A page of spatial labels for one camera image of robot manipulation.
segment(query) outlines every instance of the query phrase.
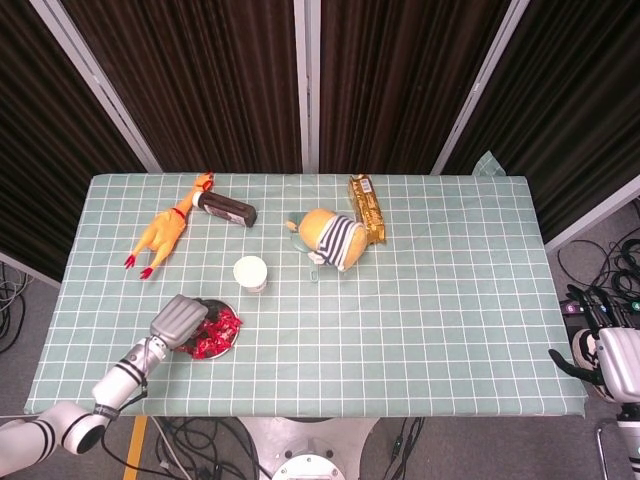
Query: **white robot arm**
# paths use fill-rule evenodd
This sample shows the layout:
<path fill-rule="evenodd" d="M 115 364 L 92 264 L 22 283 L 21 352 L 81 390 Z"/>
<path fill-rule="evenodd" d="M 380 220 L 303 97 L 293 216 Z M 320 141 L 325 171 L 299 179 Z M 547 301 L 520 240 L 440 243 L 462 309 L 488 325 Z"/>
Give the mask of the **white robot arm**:
<path fill-rule="evenodd" d="M 640 330 L 633 328 L 619 306 L 602 289 L 590 287 L 599 300 L 594 303 L 589 293 L 574 285 L 567 285 L 567 288 L 570 298 L 578 301 L 584 311 L 595 340 L 598 366 L 587 370 L 570 364 L 555 350 L 549 350 L 549 354 L 567 375 L 604 386 L 607 393 L 622 404 L 617 416 L 618 427 L 627 446 L 634 478 L 640 480 Z M 600 431 L 597 432 L 598 445 Z M 607 479 L 601 449 L 600 456 L 604 478 Z"/>
<path fill-rule="evenodd" d="M 74 454 L 91 449 L 115 420 L 129 396 L 165 358 L 167 350 L 182 345 L 207 314 L 196 300 L 176 295 L 151 322 L 151 335 L 140 340 L 92 390 L 93 412 L 72 402 L 60 402 L 36 420 L 14 420 L 0 427 L 0 477 L 41 462 L 58 445 Z"/>

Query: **black curtain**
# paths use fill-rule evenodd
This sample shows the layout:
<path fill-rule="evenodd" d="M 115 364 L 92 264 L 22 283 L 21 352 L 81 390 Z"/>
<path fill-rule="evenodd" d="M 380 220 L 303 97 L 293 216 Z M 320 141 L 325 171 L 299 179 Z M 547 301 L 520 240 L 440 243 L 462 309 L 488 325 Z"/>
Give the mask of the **black curtain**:
<path fill-rule="evenodd" d="M 320 170 L 429 173 L 508 5 L 323 1 Z"/>
<path fill-rule="evenodd" d="M 63 3 L 165 171 L 301 171 L 293 2 Z"/>
<path fill-rule="evenodd" d="M 638 1 L 532 1 L 444 173 L 492 150 L 552 239 L 640 173 L 639 38 Z"/>
<path fill-rule="evenodd" d="M 143 168 L 28 1 L 0 39 L 0 250 L 61 280 L 91 177 Z"/>

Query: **plush toy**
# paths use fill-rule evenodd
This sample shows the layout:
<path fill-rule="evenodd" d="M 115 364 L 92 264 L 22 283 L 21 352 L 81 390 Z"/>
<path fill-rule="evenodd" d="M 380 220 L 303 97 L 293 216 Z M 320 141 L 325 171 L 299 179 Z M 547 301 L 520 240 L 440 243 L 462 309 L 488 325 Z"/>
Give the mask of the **plush toy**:
<path fill-rule="evenodd" d="M 317 208 L 295 212 L 286 223 L 294 246 L 316 265 L 329 264 L 344 272 L 367 248 L 367 231 L 362 223 L 344 215 Z"/>

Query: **white cup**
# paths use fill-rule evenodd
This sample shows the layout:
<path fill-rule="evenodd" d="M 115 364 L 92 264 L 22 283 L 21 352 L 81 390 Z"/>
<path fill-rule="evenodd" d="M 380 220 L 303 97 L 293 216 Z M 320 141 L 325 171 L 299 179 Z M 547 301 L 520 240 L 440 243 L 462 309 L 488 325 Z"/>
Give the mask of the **white cup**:
<path fill-rule="evenodd" d="M 233 266 L 233 276 L 248 292 L 260 293 L 267 286 L 267 264 L 253 255 L 242 257 Z"/>

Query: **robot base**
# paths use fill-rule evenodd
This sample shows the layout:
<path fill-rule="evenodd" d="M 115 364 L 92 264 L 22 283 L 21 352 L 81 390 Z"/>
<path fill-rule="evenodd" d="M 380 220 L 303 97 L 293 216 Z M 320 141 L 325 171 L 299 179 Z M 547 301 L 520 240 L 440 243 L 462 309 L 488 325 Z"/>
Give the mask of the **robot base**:
<path fill-rule="evenodd" d="M 242 417 L 260 464 L 273 480 L 358 480 L 364 444 L 378 418 L 332 418 L 308 423 Z"/>

